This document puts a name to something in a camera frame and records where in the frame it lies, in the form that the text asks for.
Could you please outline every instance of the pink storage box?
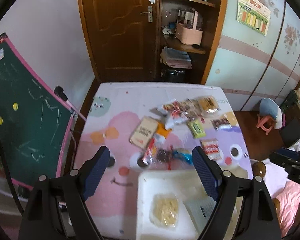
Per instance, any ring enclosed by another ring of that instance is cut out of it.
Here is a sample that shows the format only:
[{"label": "pink storage box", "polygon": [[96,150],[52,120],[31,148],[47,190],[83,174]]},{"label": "pink storage box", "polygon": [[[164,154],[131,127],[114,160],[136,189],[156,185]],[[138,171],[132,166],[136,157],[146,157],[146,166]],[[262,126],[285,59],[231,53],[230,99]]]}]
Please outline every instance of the pink storage box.
[{"label": "pink storage box", "polygon": [[194,21],[193,28],[186,28],[186,24],[177,23],[177,33],[176,37],[183,44],[192,45],[192,44],[201,44],[202,31],[196,30],[198,21],[198,12],[194,11]]}]

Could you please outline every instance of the green snack package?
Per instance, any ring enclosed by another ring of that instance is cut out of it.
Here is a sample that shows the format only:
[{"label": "green snack package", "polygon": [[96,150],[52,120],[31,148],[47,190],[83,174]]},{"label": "green snack package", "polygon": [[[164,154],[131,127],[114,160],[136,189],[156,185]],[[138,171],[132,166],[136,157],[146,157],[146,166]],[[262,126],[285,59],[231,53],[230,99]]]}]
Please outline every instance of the green snack package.
[{"label": "green snack package", "polygon": [[202,128],[201,119],[196,119],[188,123],[188,127],[195,139],[206,136],[204,129]]}]

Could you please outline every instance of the yellow magnet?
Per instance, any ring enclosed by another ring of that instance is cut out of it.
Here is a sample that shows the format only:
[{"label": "yellow magnet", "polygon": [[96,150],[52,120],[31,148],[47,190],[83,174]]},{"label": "yellow magnet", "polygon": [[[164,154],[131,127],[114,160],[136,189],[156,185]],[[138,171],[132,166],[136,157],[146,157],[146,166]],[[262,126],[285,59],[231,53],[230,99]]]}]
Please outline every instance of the yellow magnet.
[{"label": "yellow magnet", "polygon": [[13,104],[13,110],[14,110],[14,111],[17,111],[18,108],[19,108],[18,103],[14,103],[14,104]]},{"label": "yellow magnet", "polygon": [[0,116],[0,125],[3,123],[3,118]]}]

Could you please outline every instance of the red cartoon nose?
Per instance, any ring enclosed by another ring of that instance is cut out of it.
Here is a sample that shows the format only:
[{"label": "red cartoon nose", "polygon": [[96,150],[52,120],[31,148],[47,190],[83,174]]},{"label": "red cartoon nose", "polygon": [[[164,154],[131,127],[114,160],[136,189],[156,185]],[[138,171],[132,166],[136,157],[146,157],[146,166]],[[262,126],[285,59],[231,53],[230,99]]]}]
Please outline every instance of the red cartoon nose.
[{"label": "red cartoon nose", "polygon": [[129,174],[129,169],[125,166],[119,168],[119,175],[127,176]]}]

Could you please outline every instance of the cartoon smile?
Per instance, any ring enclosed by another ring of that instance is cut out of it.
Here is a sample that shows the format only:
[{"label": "cartoon smile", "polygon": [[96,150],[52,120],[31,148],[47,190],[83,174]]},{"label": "cartoon smile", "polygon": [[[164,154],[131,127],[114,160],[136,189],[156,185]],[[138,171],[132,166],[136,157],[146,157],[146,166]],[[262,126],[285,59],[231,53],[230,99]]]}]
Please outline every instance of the cartoon smile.
[{"label": "cartoon smile", "polygon": [[113,177],[113,179],[110,182],[114,183],[114,184],[117,184],[119,186],[122,186],[122,187],[132,187],[133,186],[133,183],[120,183],[120,182],[117,182],[117,181],[115,181],[115,177]]}]

